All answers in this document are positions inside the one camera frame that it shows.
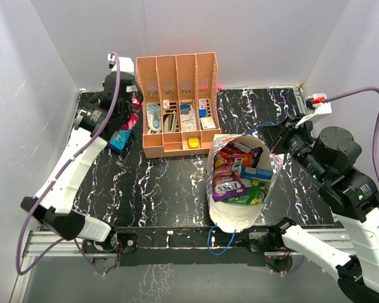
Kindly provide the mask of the pink red snack packet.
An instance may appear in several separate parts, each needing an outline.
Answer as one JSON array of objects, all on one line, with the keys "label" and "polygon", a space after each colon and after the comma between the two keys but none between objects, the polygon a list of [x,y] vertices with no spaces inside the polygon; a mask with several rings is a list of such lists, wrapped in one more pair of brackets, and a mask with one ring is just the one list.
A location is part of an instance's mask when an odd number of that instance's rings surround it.
[{"label": "pink red snack packet", "polygon": [[139,113],[142,110],[141,102],[136,97],[132,97],[130,104],[131,104],[131,114],[127,123],[121,126],[121,130],[123,131],[128,131],[132,129],[140,119]]}]

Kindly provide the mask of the blue snack packet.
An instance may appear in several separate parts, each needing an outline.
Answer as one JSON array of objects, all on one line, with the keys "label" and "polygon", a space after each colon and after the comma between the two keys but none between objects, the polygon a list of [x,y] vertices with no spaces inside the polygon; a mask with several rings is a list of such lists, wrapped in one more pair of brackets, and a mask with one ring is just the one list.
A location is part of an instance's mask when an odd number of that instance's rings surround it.
[{"label": "blue snack packet", "polygon": [[132,129],[115,131],[108,142],[109,149],[122,155],[126,151],[132,132]]}]

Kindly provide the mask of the purple Fox's candy bag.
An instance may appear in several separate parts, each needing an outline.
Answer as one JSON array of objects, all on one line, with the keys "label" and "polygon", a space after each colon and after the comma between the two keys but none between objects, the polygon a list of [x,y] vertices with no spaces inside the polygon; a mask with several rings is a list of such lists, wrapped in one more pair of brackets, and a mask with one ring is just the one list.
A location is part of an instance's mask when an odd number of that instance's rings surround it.
[{"label": "purple Fox's candy bag", "polygon": [[212,175],[212,197],[215,202],[249,194],[240,178],[227,165],[216,168]]}]

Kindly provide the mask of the blue checkered paper bag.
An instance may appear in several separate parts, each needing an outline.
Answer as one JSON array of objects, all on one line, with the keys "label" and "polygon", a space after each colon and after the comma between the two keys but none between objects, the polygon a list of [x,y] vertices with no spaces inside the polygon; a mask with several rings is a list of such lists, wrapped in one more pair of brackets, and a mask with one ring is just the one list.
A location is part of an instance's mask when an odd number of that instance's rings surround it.
[{"label": "blue checkered paper bag", "polygon": [[[249,153],[253,156],[250,167],[271,170],[274,174],[270,181],[258,179],[242,179],[241,182],[247,189],[251,187],[264,187],[267,195],[259,205],[236,205],[215,202],[212,197],[212,175],[215,170],[214,158],[220,151],[233,153]],[[207,161],[206,194],[208,200],[209,215],[216,227],[228,234],[235,235],[254,225],[260,216],[265,203],[269,200],[277,180],[278,173],[282,168],[283,156],[274,155],[266,144],[251,134],[216,134],[212,141]]]}]

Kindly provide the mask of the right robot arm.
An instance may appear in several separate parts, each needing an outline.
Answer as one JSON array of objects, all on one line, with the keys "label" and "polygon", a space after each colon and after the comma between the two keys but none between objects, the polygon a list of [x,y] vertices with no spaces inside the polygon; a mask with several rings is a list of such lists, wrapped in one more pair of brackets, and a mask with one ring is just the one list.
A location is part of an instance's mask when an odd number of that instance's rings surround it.
[{"label": "right robot arm", "polygon": [[314,180],[319,195],[345,228],[355,253],[342,252],[284,217],[259,238],[263,249],[288,248],[320,266],[353,302],[379,302],[379,190],[354,167],[361,147],[346,129],[330,126],[312,137],[313,124],[289,116],[259,131],[272,154],[288,153]]}]

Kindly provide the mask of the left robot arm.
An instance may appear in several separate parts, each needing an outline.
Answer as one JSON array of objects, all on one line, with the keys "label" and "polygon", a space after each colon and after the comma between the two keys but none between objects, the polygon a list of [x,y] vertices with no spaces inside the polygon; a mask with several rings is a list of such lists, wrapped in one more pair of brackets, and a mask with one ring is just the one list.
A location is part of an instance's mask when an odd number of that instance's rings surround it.
[{"label": "left robot arm", "polygon": [[117,246],[117,232],[111,224],[73,208],[76,194],[97,156],[111,138],[133,116],[143,97],[132,71],[112,70],[103,90],[82,102],[73,122],[69,141],[50,177],[21,208],[47,229],[67,241],[76,238],[96,243],[110,252]]}]

